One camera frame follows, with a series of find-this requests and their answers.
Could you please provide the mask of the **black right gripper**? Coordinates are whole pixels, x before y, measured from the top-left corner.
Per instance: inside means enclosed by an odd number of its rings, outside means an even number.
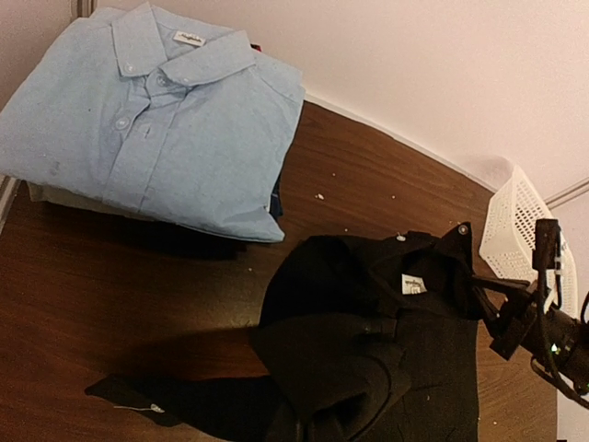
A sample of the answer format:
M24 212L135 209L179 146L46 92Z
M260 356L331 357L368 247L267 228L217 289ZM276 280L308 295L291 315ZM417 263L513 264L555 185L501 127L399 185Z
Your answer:
M540 336L535 301L536 284L526 280L485 277L473 274L469 309L485 325L492 325L491 349L503 359L510 359L522 347L539 355ZM505 295L507 300L498 310L484 289Z

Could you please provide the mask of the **black long sleeve shirt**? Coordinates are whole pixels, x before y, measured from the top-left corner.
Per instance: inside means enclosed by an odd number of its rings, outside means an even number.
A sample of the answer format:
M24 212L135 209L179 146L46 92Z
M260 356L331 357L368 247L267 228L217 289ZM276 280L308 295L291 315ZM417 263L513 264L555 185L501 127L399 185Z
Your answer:
M108 376L89 396L225 441L475 441L469 224L442 237L314 236L269 283L258 378Z

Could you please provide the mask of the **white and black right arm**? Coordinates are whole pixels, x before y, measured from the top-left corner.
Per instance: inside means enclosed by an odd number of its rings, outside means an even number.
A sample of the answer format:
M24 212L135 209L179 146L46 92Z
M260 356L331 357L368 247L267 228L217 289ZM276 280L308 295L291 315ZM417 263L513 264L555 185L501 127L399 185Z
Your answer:
M588 407L588 324L543 302L547 277L536 283L472 278L491 350L505 360L522 347L533 371L567 399Z

